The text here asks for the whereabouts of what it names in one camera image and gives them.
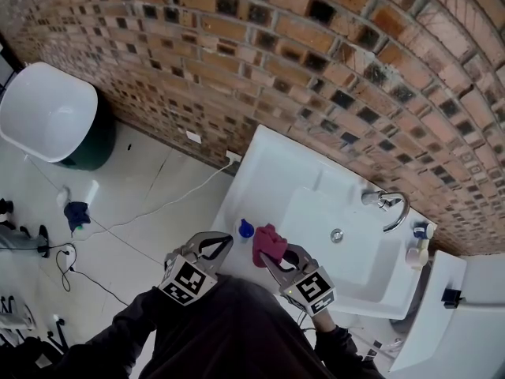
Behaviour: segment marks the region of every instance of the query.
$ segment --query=dark green bucket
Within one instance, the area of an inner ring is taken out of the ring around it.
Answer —
[[[57,162],[58,166],[74,170],[93,171],[100,168],[109,159],[116,143],[116,123],[109,103],[98,95],[98,107],[95,120],[88,134],[69,156]]]

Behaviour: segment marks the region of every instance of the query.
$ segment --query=person's arm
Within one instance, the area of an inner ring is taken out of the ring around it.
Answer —
[[[45,374],[51,378],[126,378],[149,334],[156,330],[157,322],[170,318],[180,307],[153,287],[149,292],[138,295],[100,334],[86,344],[71,347],[62,360],[49,367]]]
[[[339,379],[383,379],[373,361],[363,361],[349,332],[338,327],[327,310],[312,318],[316,328],[316,354]]]

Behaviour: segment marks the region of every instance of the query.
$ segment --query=tiled floor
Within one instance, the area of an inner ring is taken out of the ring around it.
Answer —
[[[177,204],[151,216],[151,212],[176,200],[205,181],[215,169],[118,124],[118,141],[108,162],[95,172],[72,171],[26,156],[0,139],[0,197],[14,202],[13,222],[36,234],[43,223],[51,244],[84,240],[76,244],[77,271],[88,274],[113,291],[124,302],[158,285],[167,252],[179,247],[198,231],[207,230],[232,182],[218,173],[207,185]],[[68,186],[73,201],[90,204],[94,219],[71,238],[66,218],[58,207],[58,190]],[[107,327],[123,305],[83,276],[68,275],[71,292],[62,287],[62,275],[55,263],[27,254],[0,253],[0,295],[14,295],[29,304],[39,326],[39,335],[55,329],[54,314],[66,321],[69,343],[89,340]],[[65,256],[60,254],[61,264]],[[281,301],[296,319],[299,310]],[[334,315],[338,324],[353,325],[354,316]],[[304,327],[311,325],[306,319]],[[311,343],[314,331],[307,332]],[[357,342],[361,352],[367,347]],[[137,377],[150,359],[154,336],[150,337],[137,361],[132,377]]]

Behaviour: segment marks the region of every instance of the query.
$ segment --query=red cloth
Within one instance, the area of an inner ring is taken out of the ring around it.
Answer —
[[[261,260],[260,252],[268,254],[275,259],[278,264],[287,250],[287,240],[275,233],[275,226],[268,224],[265,227],[258,227],[252,238],[252,262],[256,267],[266,268]]]

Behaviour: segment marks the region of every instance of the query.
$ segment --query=chrome faucet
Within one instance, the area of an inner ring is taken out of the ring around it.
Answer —
[[[379,208],[383,209],[384,211],[387,211],[391,206],[391,201],[399,199],[403,201],[403,210],[402,213],[400,213],[400,216],[397,218],[397,220],[391,224],[388,224],[387,226],[384,226],[383,231],[384,233],[388,233],[390,231],[393,231],[396,229],[398,226],[402,224],[402,222],[406,219],[407,215],[409,214],[410,210],[410,201],[409,198],[402,192],[395,192],[395,193],[387,193],[385,191],[376,191],[372,193],[363,193],[361,195],[361,202],[363,205],[370,205],[370,204],[375,204],[379,206]]]

